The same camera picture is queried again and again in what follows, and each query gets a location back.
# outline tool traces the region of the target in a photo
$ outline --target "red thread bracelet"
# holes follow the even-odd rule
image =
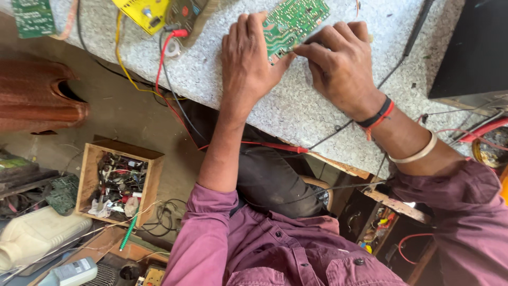
[[[389,117],[388,115],[390,115],[390,113],[392,112],[393,110],[393,107],[395,106],[395,104],[393,103],[393,100],[390,102],[390,106],[388,106],[388,109],[385,111],[385,113],[383,113],[383,115],[381,115],[379,117],[379,119],[377,119],[374,123],[372,123],[369,127],[365,128],[365,127],[362,127],[363,130],[365,131],[365,134],[367,135],[367,141],[371,141],[372,140],[372,136],[370,135],[371,133],[371,130],[376,127],[377,125],[379,125],[381,122],[383,122],[383,120],[385,120],[385,118]]]

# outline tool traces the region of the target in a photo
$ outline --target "maroon shirt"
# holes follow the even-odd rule
[[[508,282],[508,208],[489,168],[467,162],[453,177],[398,174],[394,192],[436,214],[445,284]],[[236,191],[195,185],[163,286],[405,285],[374,256],[339,235],[328,216],[289,219],[245,206]]]

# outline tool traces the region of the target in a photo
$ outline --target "box of electronic parts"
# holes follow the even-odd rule
[[[164,154],[113,140],[85,145],[76,212],[128,226],[127,201],[138,200],[135,227],[142,226],[155,209]]]

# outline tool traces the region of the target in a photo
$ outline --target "copper object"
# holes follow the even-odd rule
[[[65,65],[0,59],[0,132],[42,132],[82,125],[89,104],[70,99],[59,84],[78,79]]]

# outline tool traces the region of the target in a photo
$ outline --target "green cable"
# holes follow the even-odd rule
[[[120,251],[123,250],[125,247],[125,244],[127,244],[127,240],[129,239],[129,236],[131,236],[132,229],[134,228],[134,225],[136,224],[136,220],[138,220],[138,212],[139,207],[136,209],[136,215],[134,215],[134,218],[131,221],[131,225],[129,225],[129,229],[127,230],[127,233],[123,237],[122,244],[120,244]]]

